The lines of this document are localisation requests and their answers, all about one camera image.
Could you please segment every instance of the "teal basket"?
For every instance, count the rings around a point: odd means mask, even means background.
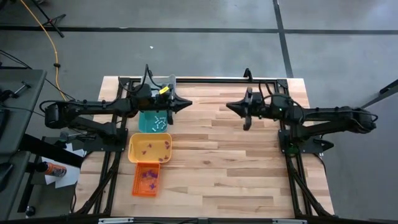
[[[167,111],[139,113],[138,129],[142,133],[163,133],[167,130]]]

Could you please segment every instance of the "desk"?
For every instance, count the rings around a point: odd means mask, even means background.
[[[44,84],[46,72],[43,70],[0,70],[1,90],[16,91],[22,86],[21,81],[25,81],[32,88],[21,92],[17,99],[9,98],[5,101],[6,106],[25,108],[33,110]],[[19,143],[25,134],[32,112],[19,109],[10,109],[10,117],[7,126],[0,139],[0,163],[7,162],[19,148]],[[7,187],[0,192],[0,220],[5,220],[11,211],[12,204],[19,190],[21,180],[25,173],[26,165],[29,161],[30,152],[21,151],[15,154],[11,163],[14,168],[9,177]]]
[[[309,107],[304,80],[288,79],[288,84],[292,98]],[[178,83],[177,94],[193,104],[175,114],[174,125],[168,128],[173,153],[171,160],[162,164],[158,196],[131,195],[135,164],[124,152],[111,215],[293,218],[285,157],[277,140],[279,123],[253,118],[251,129],[243,131],[243,119],[225,107],[227,102],[241,100],[248,86],[258,91],[253,84]],[[117,89],[117,77],[104,77],[99,100],[114,100]],[[111,116],[96,115],[94,119],[104,123],[111,121]],[[129,137],[139,132],[137,123],[138,116],[127,121]],[[76,209],[97,187],[103,156],[103,152],[93,152],[85,159],[76,188]],[[309,189],[326,211],[333,213],[320,161],[305,154],[303,164]],[[301,191],[297,192],[304,211]],[[107,193],[105,189],[102,210]]]

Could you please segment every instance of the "yellow basket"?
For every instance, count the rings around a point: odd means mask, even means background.
[[[171,157],[172,137],[167,133],[137,133],[130,138],[130,162],[164,163]]]

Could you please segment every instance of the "black desk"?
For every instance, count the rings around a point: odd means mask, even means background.
[[[43,70],[0,70],[1,90],[16,91],[22,86],[21,81],[25,81],[32,87],[24,90],[17,99],[9,98],[5,101],[5,105],[33,110],[39,98],[40,91],[42,90],[45,76],[46,72]],[[32,112],[30,111],[19,109],[10,110],[7,126],[0,139],[0,162],[7,162],[18,150],[19,143],[26,131],[30,117],[32,116]],[[9,216],[24,176],[29,157],[30,152],[21,151],[11,158],[14,169],[9,177],[7,187],[0,192],[0,220],[6,220]]]

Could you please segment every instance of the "small white item on floor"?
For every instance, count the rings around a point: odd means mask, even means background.
[[[81,156],[81,157],[83,157],[85,155],[85,151],[82,150],[82,149],[74,151],[73,148],[72,148],[72,143],[68,143],[67,144],[67,148],[65,150],[69,151],[69,152],[72,152],[72,153],[74,153],[74,154],[76,154],[78,156]],[[44,175],[45,182],[46,182],[47,185],[55,182],[55,188],[57,189],[57,188],[60,188],[60,187],[73,185],[79,179],[80,169],[77,168],[77,167],[66,165],[66,164],[62,164],[60,162],[56,162],[56,161],[54,161],[52,159],[48,159],[46,157],[42,157],[42,161],[43,162],[51,162],[53,164],[58,164],[58,165],[61,165],[61,166],[65,166],[67,168],[67,173],[63,177],[54,177],[54,176],[50,176],[50,175]]]

